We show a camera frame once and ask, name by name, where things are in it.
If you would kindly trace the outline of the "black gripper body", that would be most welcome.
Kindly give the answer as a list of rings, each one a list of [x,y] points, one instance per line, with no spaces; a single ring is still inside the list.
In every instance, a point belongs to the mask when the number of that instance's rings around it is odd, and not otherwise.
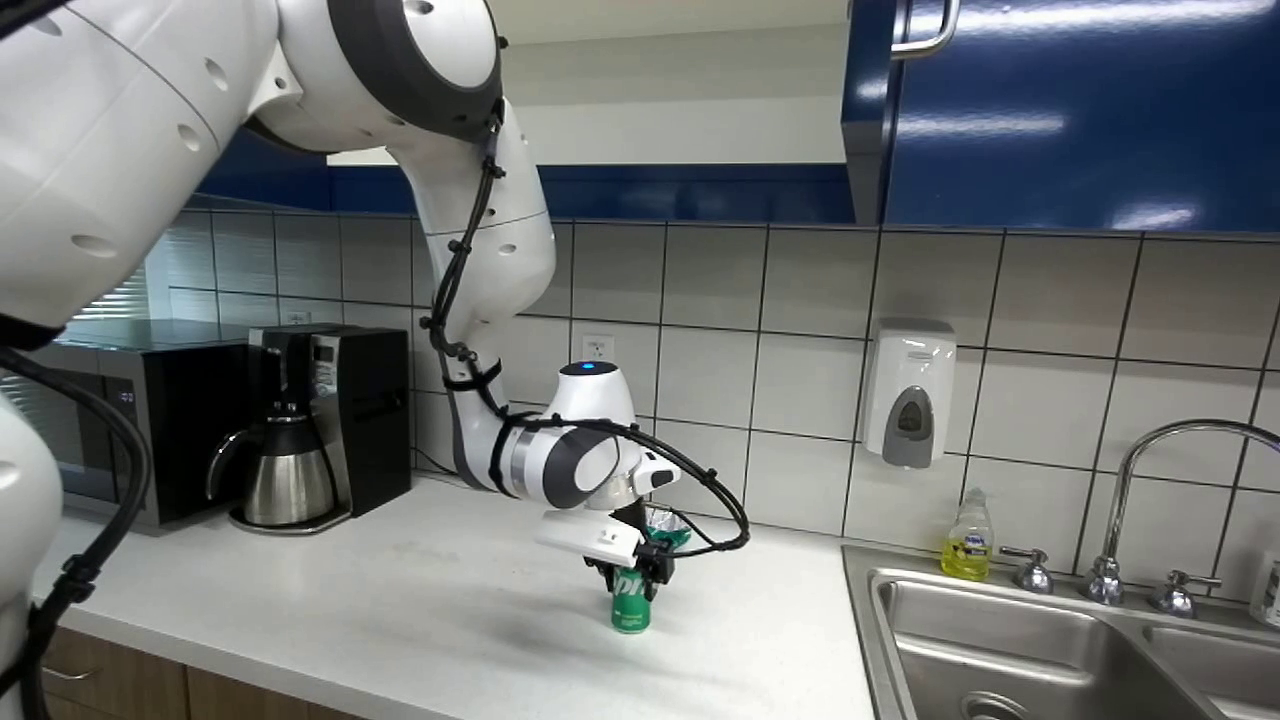
[[[634,573],[649,590],[669,584],[677,577],[677,554],[693,541],[693,527],[682,520],[682,513],[635,501],[620,509],[618,520],[641,535],[634,550]]]

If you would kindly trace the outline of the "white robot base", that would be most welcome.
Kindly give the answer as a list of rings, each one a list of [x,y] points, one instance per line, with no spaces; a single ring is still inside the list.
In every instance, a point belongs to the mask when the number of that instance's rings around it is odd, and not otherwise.
[[[40,659],[61,616],[96,592],[101,567],[142,515],[151,477],[151,451],[120,410],[40,368],[24,351],[6,349],[0,368],[45,384],[48,391],[61,391],[93,414],[116,436],[132,463],[116,515],[88,550],[64,562],[54,592],[45,599],[32,599],[35,567],[61,527],[61,467],[27,416],[13,403],[0,403],[0,720],[48,720]]]

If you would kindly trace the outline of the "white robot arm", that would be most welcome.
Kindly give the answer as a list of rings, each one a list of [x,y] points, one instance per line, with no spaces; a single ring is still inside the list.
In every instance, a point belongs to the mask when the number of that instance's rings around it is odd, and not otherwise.
[[[566,368],[540,416],[500,403],[496,334],[558,261],[503,62],[491,0],[6,0],[6,349],[64,336],[199,196],[408,214],[463,482],[603,567],[672,567],[646,497],[688,463],[611,364]]]

